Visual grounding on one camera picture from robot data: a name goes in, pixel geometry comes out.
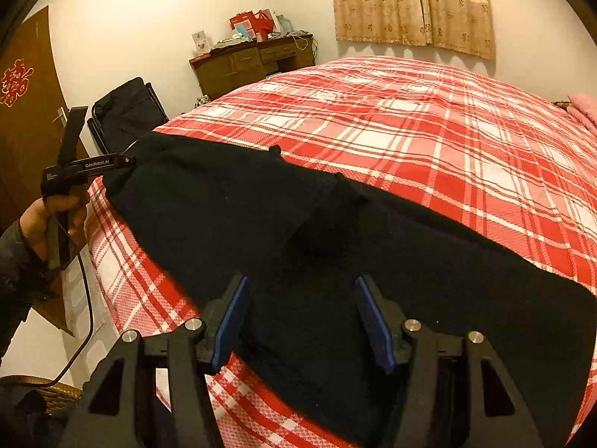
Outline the person left hand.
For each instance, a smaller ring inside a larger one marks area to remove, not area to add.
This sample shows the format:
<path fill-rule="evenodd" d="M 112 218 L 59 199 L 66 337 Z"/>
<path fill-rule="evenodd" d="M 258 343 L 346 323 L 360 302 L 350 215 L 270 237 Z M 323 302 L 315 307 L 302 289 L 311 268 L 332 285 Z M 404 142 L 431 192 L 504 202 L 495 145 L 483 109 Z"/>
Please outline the person left hand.
<path fill-rule="evenodd" d="M 87 243 L 85 223 L 89 193 L 85 186 L 75 186 L 68 195 L 49 195 L 33 201 L 19 218 L 23 240 L 41 261 L 49 255 L 50 226 L 59 212 L 68 214 L 67 233 L 80 249 Z"/>

